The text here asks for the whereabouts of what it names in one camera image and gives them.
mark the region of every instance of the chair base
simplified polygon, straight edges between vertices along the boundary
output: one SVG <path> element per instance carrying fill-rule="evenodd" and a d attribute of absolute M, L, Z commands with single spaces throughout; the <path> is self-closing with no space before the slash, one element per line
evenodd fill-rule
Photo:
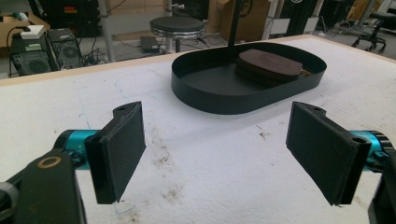
<path fill-rule="evenodd" d="M 383 38 L 371 36 L 371 35 L 362 35 L 362 36 L 358 37 L 358 39 L 355 41 L 355 43 L 353 43 L 352 47 L 356 48 L 356 46 L 359 45 L 361 40 L 369 41 L 372 43 L 372 45 L 369 48 L 365 49 L 366 51 L 371 51 L 373 49 L 376 49 L 376 44 L 379 43 L 379 44 L 382 44 L 383 46 L 378 51 L 378 53 L 383 53 L 385 50 L 385 47 L 387 46 L 387 43 L 386 43 L 385 39 L 383 39 Z"/>

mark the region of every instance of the stool seat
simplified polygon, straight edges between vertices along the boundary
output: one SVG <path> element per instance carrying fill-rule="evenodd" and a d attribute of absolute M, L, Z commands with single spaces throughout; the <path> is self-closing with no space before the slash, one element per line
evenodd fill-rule
<path fill-rule="evenodd" d="M 190 17 L 159 17 L 149 23 L 155 35 L 174 38 L 197 38 L 205 33 L 203 22 Z"/>
<path fill-rule="evenodd" d="M 396 15 L 388 12 L 372 12 L 370 17 L 384 21 L 396 21 Z"/>

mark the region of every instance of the cardboard box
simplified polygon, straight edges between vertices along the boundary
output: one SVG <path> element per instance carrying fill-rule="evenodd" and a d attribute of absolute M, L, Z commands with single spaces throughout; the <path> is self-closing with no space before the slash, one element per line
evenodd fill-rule
<path fill-rule="evenodd" d="M 349 10 L 347 18 L 352 21 L 360 20 L 368 4 L 369 4 L 369 0 L 355 0 L 352 8 Z M 375 3 L 371 11 L 378 11 L 381 4 L 382 4 L 382 0 L 375 0 Z"/>
<path fill-rule="evenodd" d="M 230 37 L 234 0 L 223 2 L 223 17 L 221 21 L 220 34 L 228 40 Z M 257 41 L 262 39 L 265 20 L 270 8 L 268 0 L 244 1 L 240 13 L 235 41 Z"/>
<path fill-rule="evenodd" d="M 50 29 L 50 25 L 46 22 L 39 19 L 33 13 L 25 13 L 28 17 L 28 21 L 21 21 L 14 17 L 11 13 L 3 13 L 0 14 L 2 18 L 0 22 L 0 57 L 7 57 L 7 35 L 10 30 L 12 30 L 16 26 L 28 26 L 28 25 L 44 25 L 46 30 Z M 14 29 L 9 34 L 8 45 L 11 46 L 12 35 L 16 33 L 21 33 L 21 29 Z"/>
<path fill-rule="evenodd" d="M 161 12 L 164 11 L 163 6 L 160 7 L 117 7 L 111 11 L 112 15 L 123 15 L 123 14 L 139 14 L 139 13 L 150 13 L 150 12 Z M 113 39 L 118 41 L 124 40 L 138 40 L 140 36 L 155 36 L 149 29 L 147 31 L 139 31 L 126 33 L 121 35 L 114 35 Z"/>
<path fill-rule="evenodd" d="M 221 26 L 222 8 L 224 5 L 219 0 L 209 1 L 209 11 L 207 15 L 208 22 L 206 24 L 206 33 L 213 34 L 218 33 Z"/>
<path fill-rule="evenodd" d="M 161 7 L 165 6 L 164 0 L 106 0 L 106 7 Z"/>

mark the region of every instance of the office chair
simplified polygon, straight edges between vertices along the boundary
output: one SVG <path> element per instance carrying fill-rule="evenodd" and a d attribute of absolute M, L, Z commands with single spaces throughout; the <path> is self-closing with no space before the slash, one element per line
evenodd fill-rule
<path fill-rule="evenodd" d="M 378 51 L 378 53 L 383 53 L 385 50 L 385 47 L 387 46 L 387 43 L 385 39 L 377 37 L 376 34 L 378 33 L 379 29 L 381 29 L 382 24 L 384 21 L 396 21 L 396 15 L 391 14 L 388 12 L 372 12 L 370 13 L 370 17 L 378 19 L 378 24 L 373 30 L 373 32 L 370 35 L 360 35 L 358 39 L 353 43 L 352 47 L 356 47 L 359 45 L 361 40 L 366 40 L 372 43 L 372 45 L 366 49 L 366 51 L 371 51 L 372 49 L 376 48 L 376 44 L 380 43 L 383 45 L 383 47 Z"/>

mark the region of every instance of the floor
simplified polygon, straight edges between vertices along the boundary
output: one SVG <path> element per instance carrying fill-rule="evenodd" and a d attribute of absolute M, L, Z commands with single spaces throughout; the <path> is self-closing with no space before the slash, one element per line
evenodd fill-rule
<path fill-rule="evenodd" d="M 361 35 L 363 33 L 371 33 L 373 29 L 373 26 L 366 26 L 363 29 L 357 29 L 354 27 L 342 28 L 338 25 L 335 25 L 334 28 L 329 31 L 315 31 L 312 35 L 318 35 L 331 41 L 351 46 L 357 39 L 357 35 Z M 380 55 L 396 60 L 396 33 L 384 29 L 378 33 L 378 36 L 385 38 L 387 41 L 387 47 L 385 51 Z M 205 43 L 197 40 L 183 40 L 181 41 L 181 51 L 189 51 L 192 49 L 207 49 L 211 47 L 227 45 L 227 41 L 222 39 L 219 34 L 206 35 L 203 40 Z M 108 58 L 106 56 L 106 44 L 101 36 L 96 38 L 82 38 L 78 41 L 80 41 L 80 49 L 82 55 L 90 59 L 88 61 L 88 64 L 108 63 Z M 164 40 L 162 40 L 161 38 L 157 38 L 157 41 L 162 46 L 164 45 Z M 365 50 L 369 48 L 370 45 L 371 44 L 369 42 L 361 41 L 357 46 L 357 49 Z M 115 50 L 116 60 L 118 62 L 133 60 L 142 57 L 152 57 L 160 54 L 142 53 L 139 40 L 121 41 L 116 39 L 113 42 L 113 46 Z M 371 52 L 374 54 L 379 54 L 378 50 L 380 48 L 381 45 L 378 44 L 378 47 L 376 49 L 373 49 Z M 0 78 L 8 78 L 9 70 L 11 70 L 12 77 L 18 76 L 15 67 L 12 63 L 10 63 L 9 59 L 0 58 Z"/>

